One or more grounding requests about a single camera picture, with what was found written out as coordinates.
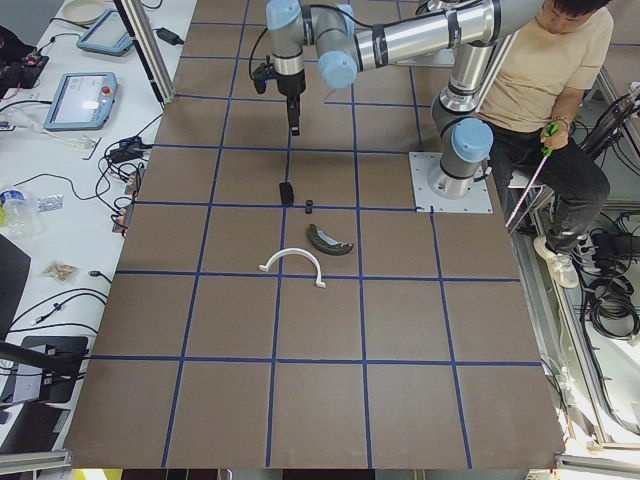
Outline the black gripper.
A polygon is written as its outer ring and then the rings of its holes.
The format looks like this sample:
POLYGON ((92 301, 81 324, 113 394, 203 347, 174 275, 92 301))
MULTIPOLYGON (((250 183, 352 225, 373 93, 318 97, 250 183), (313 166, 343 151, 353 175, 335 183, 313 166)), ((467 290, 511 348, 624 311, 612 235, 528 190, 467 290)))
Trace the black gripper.
POLYGON ((280 94, 287 97, 287 121, 293 136, 300 135, 300 96, 306 89, 305 71, 285 75, 278 73, 273 63, 262 62, 252 73, 254 88, 259 95, 267 90, 267 82, 275 80, 280 94))

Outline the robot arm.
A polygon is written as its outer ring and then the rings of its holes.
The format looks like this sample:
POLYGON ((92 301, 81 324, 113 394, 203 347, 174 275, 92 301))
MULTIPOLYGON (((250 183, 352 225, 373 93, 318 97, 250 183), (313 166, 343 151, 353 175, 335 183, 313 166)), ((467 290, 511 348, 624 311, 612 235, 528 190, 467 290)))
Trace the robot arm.
POLYGON ((468 194, 479 165, 493 144, 490 127, 475 116, 508 51, 511 37, 538 13, 539 1, 441 1, 437 9, 394 23, 365 25, 347 5, 271 1, 266 7, 272 52, 250 78, 258 93, 273 80, 285 96, 289 130, 300 133, 300 96, 305 91, 303 49, 313 46, 324 82, 351 86, 358 73, 419 55, 451 49, 454 65, 434 98, 432 119, 443 143, 439 163, 427 175, 438 196, 468 194))

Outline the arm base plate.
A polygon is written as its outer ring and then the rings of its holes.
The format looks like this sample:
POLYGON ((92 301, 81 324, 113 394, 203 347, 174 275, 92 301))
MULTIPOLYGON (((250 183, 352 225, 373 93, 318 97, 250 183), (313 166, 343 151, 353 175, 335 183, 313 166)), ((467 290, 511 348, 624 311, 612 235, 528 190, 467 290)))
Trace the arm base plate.
POLYGON ((417 213, 492 214, 481 163, 467 179, 454 179, 441 169, 440 152, 410 152, 410 173, 417 213))

